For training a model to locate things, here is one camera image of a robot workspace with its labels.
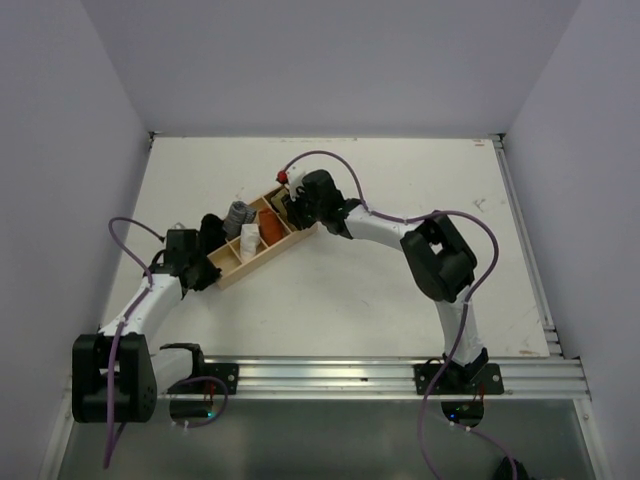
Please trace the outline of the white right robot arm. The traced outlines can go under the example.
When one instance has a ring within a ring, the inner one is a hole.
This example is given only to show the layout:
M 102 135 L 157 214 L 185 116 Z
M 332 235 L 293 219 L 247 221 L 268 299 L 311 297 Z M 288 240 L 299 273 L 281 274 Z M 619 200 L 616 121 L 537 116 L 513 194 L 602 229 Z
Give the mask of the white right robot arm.
M 418 289 L 435 302 L 444 334 L 445 371 L 436 385 L 468 392 L 481 380 L 488 363 L 472 303 L 467 298 L 475 280 L 477 259 L 453 222 L 444 215 L 405 224 L 366 210 L 364 202 L 346 199 L 329 172 L 293 176 L 281 171 L 290 222 L 301 229 L 322 224 L 336 236 L 367 240 L 404 254 Z

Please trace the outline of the wooden divided organizer box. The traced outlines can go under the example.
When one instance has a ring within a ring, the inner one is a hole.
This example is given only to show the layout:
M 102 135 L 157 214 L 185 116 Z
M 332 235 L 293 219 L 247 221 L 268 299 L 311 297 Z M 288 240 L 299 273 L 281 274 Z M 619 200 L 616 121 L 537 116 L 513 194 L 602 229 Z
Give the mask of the wooden divided organizer box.
M 239 282 L 259 267 L 317 232 L 317 225 L 309 229 L 298 230 L 280 213 L 279 209 L 274 207 L 273 197 L 280 195 L 282 192 L 287 192 L 287 188 L 278 186 L 250 203 L 257 211 L 268 208 L 277 217 L 282 231 L 282 237 L 277 242 L 269 243 L 265 240 L 262 228 L 259 226 L 261 224 L 260 216 L 256 215 L 254 224 L 259 226 L 260 237 L 254 256 L 247 259 L 242 258 L 240 236 L 226 240 L 224 246 L 208 255 L 211 263 L 221 270 L 221 276 L 215 283 L 220 290 Z

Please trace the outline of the olive and cream underwear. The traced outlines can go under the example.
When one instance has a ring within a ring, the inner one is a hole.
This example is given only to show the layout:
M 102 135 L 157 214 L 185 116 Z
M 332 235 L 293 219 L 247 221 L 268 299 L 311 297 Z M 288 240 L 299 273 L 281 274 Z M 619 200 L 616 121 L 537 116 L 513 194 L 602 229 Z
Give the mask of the olive and cream underwear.
M 284 199 L 285 199 L 286 196 L 287 196 L 287 193 L 285 191 L 279 191 L 278 193 L 273 195 L 271 197 L 271 199 L 269 200 L 269 202 L 272 205 L 272 207 L 274 208 L 274 210 L 283 219 L 287 219 L 288 218 L 287 209 L 286 209 L 286 207 L 284 205 Z

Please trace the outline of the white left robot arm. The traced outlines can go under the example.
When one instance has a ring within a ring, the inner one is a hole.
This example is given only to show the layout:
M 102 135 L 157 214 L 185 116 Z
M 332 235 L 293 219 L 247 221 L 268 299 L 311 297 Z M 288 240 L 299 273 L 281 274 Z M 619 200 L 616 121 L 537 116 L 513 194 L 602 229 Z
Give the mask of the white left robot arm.
M 221 270 L 209 260 L 196 229 L 169 230 L 164 251 L 148 270 L 116 319 L 73 344 L 72 413 L 79 423 L 144 423 L 159 394 L 175 384 L 193 393 L 207 383 L 199 345 L 166 344 L 154 359 L 148 341 L 188 292 L 213 285 Z

